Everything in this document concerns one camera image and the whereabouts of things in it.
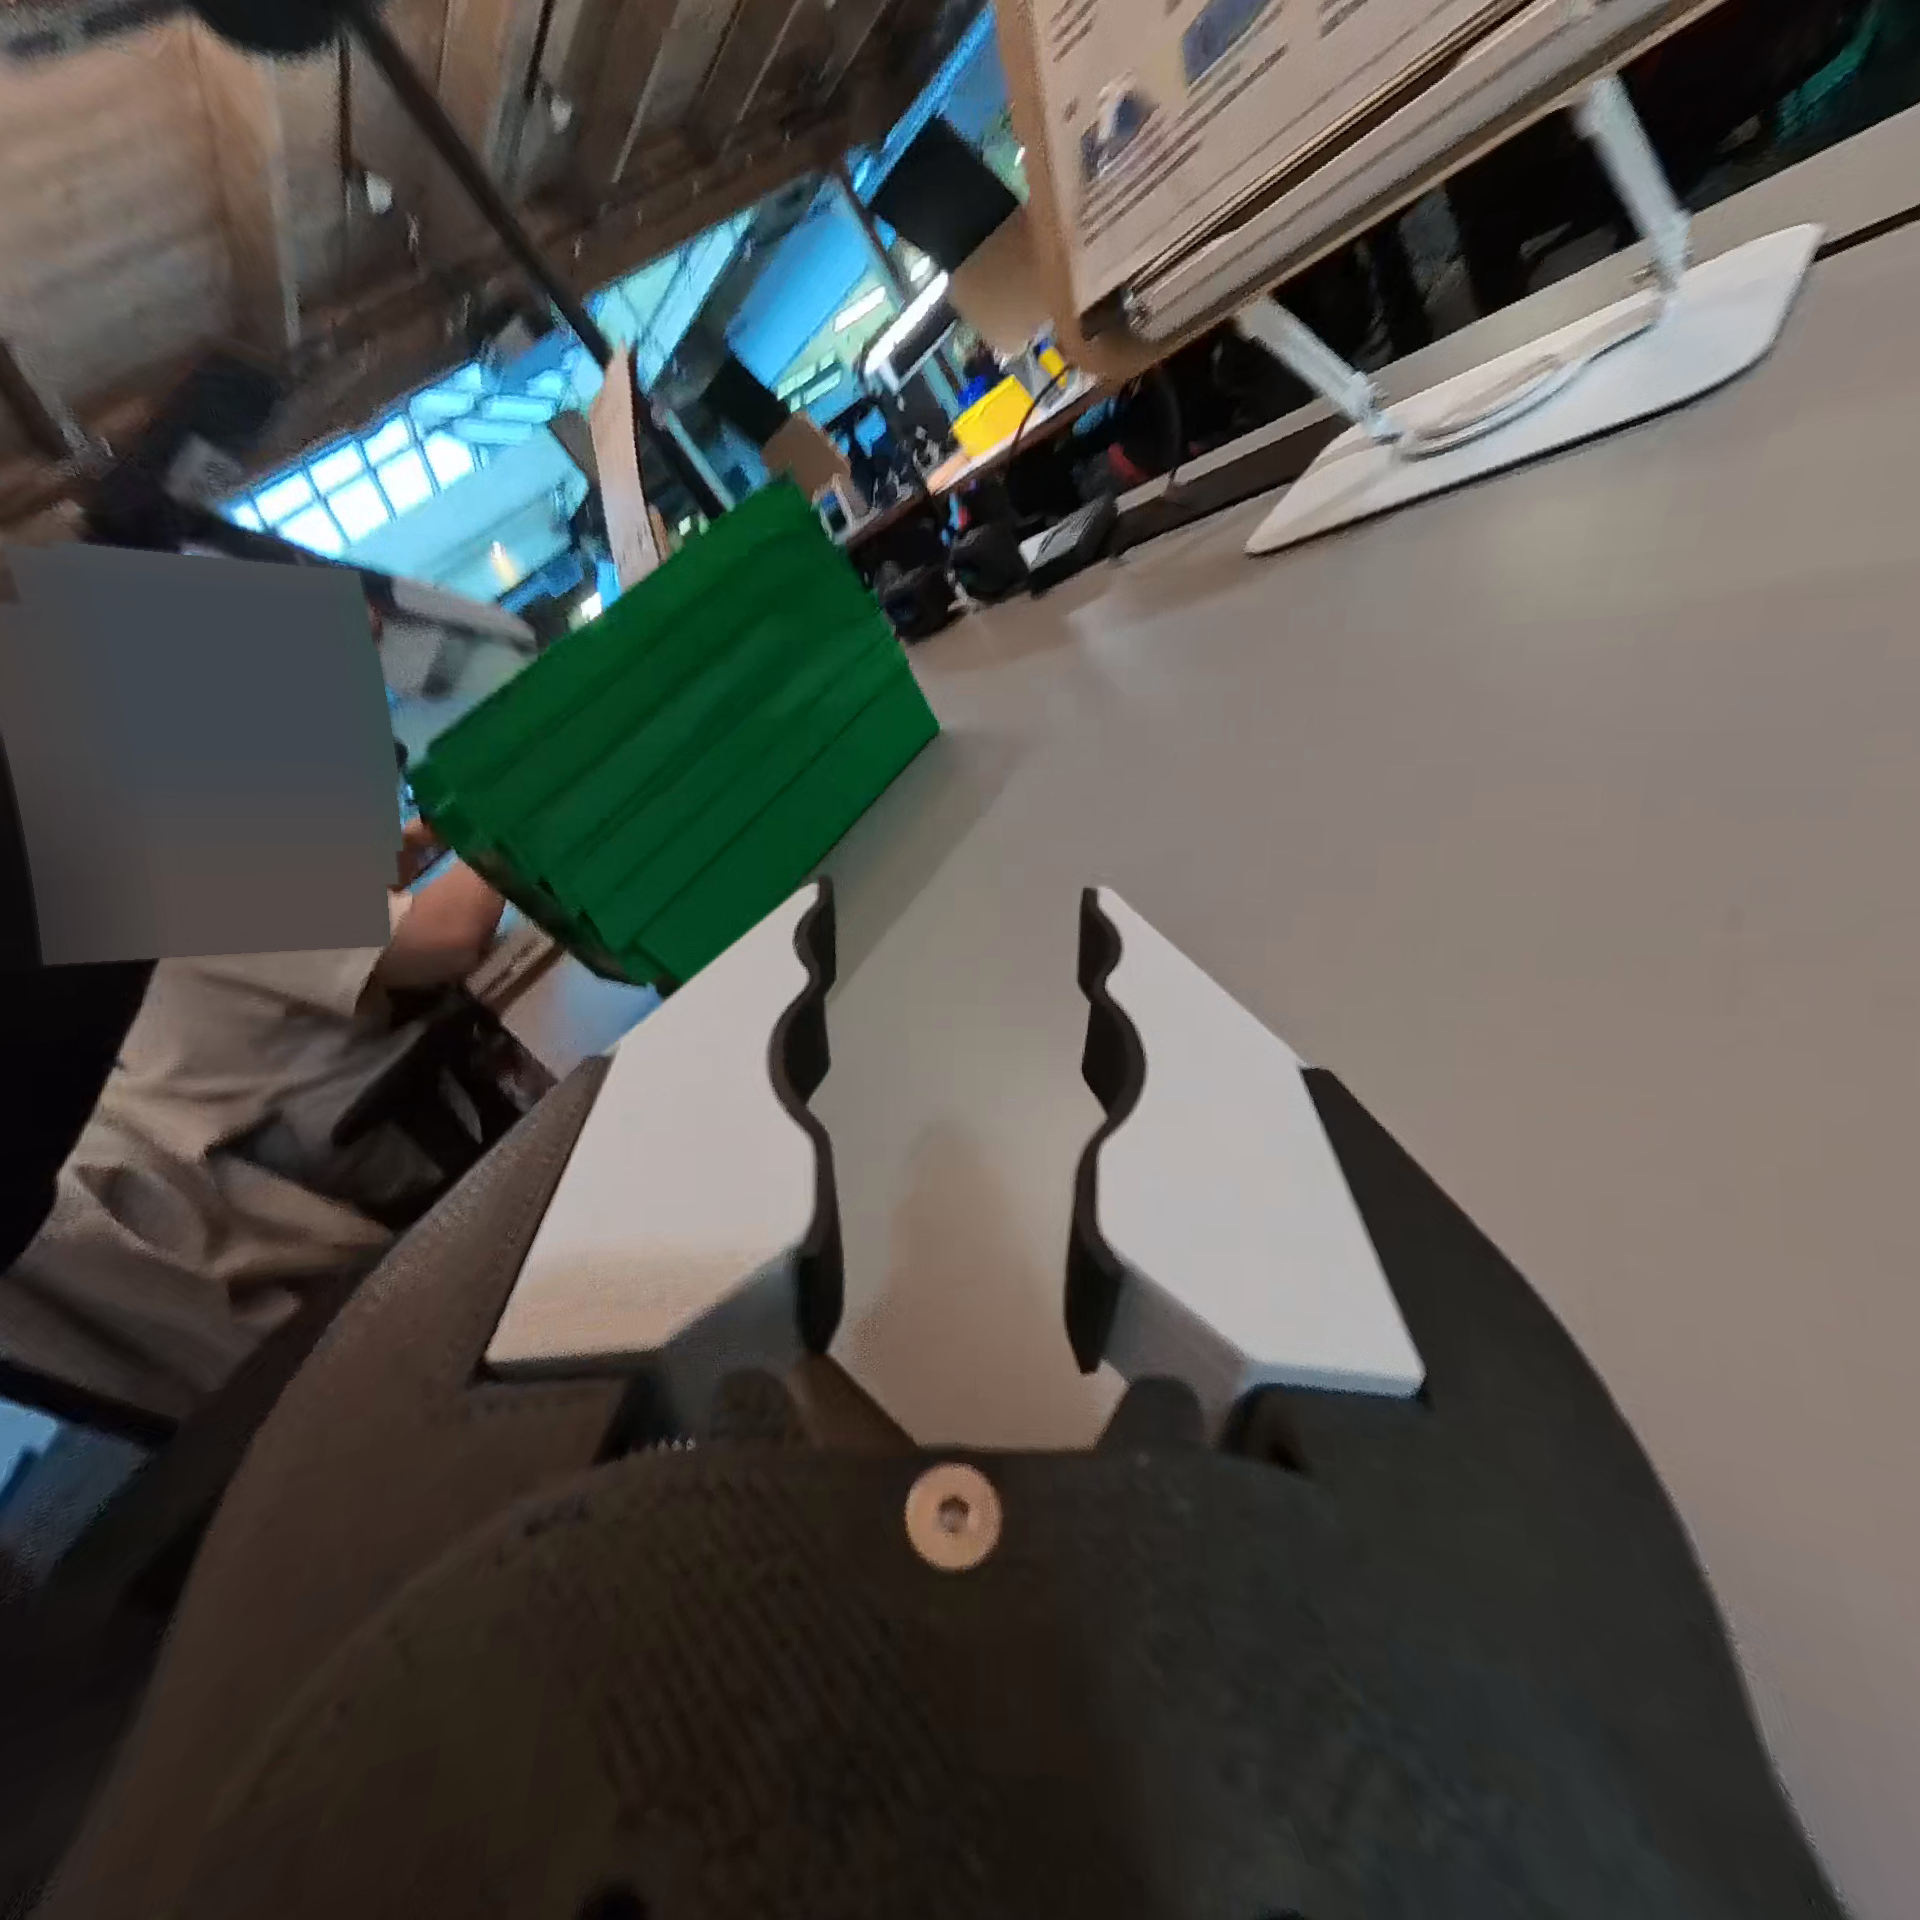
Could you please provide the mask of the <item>wooden document stand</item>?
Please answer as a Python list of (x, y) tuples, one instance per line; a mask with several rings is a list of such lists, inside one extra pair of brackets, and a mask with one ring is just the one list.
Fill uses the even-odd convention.
[(921, 329), (958, 322), (1000, 360), (1059, 343), (1035, 218), (946, 117), (904, 147), (871, 212), (933, 266)]

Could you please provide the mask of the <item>cardboard instruction board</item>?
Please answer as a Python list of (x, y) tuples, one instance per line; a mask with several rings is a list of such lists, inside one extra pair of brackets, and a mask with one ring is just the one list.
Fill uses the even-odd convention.
[(583, 415), (594, 484), (608, 527), (616, 587), (624, 595), (664, 562), (655, 504), (643, 479), (643, 407), (631, 347), (616, 347)]

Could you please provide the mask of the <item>black power adapter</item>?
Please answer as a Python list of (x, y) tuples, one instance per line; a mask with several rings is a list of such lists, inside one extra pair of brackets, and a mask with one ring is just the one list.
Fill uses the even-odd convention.
[(1034, 596), (1105, 562), (1120, 527), (1120, 496), (1102, 495), (1019, 543), (1024, 589)]

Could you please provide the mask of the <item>grey desk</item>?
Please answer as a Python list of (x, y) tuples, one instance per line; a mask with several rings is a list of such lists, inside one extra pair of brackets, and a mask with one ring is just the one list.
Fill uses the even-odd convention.
[(1711, 208), (1831, 241), (1687, 409), (1279, 557), (1266, 504), (914, 667), (834, 852), (834, 1355), (1063, 1447), (1078, 900), (1362, 1107), (1616, 1395), (1854, 1916), (1915, 1916), (1915, 111)]
[(659, 1008), (659, 989), (594, 975), (489, 883), (471, 887), (499, 907), (474, 970), (431, 987), (386, 989), (391, 1029), (447, 1029), (503, 1083), (534, 1097)]

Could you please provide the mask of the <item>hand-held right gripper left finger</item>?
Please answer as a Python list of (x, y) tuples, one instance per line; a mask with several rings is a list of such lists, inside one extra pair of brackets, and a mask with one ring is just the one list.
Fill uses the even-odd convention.
[(832, 1144), (838, 916), (805, 883), (665, 1000), (607, 1072), (485, 1349), (503, 1384), (633, 1379), (665, 1420), (825, 1359), (846, 1259)]

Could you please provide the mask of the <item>white document stand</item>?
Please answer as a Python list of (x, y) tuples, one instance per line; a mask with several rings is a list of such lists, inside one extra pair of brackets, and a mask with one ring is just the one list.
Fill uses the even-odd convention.
[(1769, 232), (1697, 266), (1689, 215), (1622, 77), (1586, 84), (1571, 117), (1649, 242), (1649, 274), (1634, 295), (1402, 402), (1384, 401), (1369, 375), (1273, 295), (1237, 304), (1237, 335), (1350, 424), (1250, 532), (1250, 557), (1675, 412), (1778, 343), (1822, 228)]

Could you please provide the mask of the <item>printed instruction sheet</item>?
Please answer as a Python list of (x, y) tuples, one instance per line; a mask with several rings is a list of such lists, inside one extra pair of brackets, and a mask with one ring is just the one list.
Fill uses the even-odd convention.
[(1533, 53), (1594, 4), (1000, 4), (1059, 319), (1085, 322), (1250, 199), (1456, 73)]

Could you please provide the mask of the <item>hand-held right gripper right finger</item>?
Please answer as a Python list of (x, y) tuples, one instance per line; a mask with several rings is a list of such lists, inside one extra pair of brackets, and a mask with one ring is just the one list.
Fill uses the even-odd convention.
[(1302, 1053), (1114, 887), (1078, 906), (1066, 1338), (1081, 1376), (1192, 1393), (1227, 1436), (1272, 1391), (1414, 1404), (1427, 1364)]

